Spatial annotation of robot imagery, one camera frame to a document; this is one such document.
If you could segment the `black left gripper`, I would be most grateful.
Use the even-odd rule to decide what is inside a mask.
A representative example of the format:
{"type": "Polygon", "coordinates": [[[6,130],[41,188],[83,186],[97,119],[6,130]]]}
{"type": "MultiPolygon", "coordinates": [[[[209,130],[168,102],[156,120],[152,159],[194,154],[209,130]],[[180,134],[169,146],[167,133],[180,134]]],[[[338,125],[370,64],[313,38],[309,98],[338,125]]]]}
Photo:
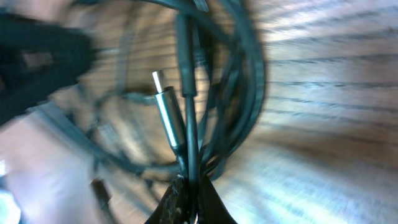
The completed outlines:
{"type": "Polygon", "coordinates": [[[93,40],[76,29],[1,14],[1,124],[74,85],[93,65],[93,40]]]}

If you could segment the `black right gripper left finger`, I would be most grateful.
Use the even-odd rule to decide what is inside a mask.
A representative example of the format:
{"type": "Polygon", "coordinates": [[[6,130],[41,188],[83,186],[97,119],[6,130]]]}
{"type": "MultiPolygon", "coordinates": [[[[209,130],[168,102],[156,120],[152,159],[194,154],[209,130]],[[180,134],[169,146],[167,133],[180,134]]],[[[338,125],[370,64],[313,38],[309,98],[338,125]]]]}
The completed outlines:
{"type": "Polygon", "coordinates": [[[160,203],[145,224],[184,224],[187,222],[187,190],[185,179],[171,180],[160,203]]]}

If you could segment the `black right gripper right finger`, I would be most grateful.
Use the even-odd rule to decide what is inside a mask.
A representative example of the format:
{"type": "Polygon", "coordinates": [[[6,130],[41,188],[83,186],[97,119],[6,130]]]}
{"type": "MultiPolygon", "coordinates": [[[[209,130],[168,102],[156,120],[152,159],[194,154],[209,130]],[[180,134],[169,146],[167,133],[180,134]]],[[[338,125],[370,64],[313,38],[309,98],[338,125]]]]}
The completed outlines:
{"type": "Polygon", "coordinates": [[[207,175],[200,180],[198,206],[199,224],[237,224],[207,175]]]}

